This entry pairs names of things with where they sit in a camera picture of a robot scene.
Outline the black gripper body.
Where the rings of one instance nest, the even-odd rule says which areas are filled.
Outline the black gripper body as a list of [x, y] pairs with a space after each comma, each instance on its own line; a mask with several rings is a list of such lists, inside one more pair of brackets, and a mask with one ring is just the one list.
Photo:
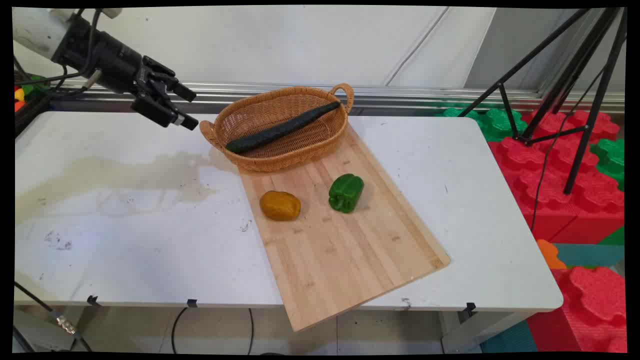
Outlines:
[[144, 55], [128, 47], [110, 34], [97, 28], [78, 14], [67, 22], [66, 34], [55, 51], [52, 61], [73, 68], [81, 76], [90, 78], [96, 70], [96, 81], [116, 94], [152, 94], [167, 91], [165, 85], [147, 82]]

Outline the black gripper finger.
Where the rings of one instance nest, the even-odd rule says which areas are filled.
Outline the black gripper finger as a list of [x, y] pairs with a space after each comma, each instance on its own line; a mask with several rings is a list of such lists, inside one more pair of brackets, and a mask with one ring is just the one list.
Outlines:
[[151, 81], [154, 82], [154, 85], [163, 84], [167, 90], [187, 102], [192, 102], [196, 98], [197, 94], [182, 84], [176, 78], [176, 73], [173, 70], [148, 55], [144, 56], [144, 68], [147, 70], [146, 82], [148, 84], [151, 84]]
[[131, 109], [163, 128], [174, 125], [192, 131], [199, 125], [196, 118], [180, 111], [169, 98], [162, 96], [158, 98], [148, 93], [138, 93]]

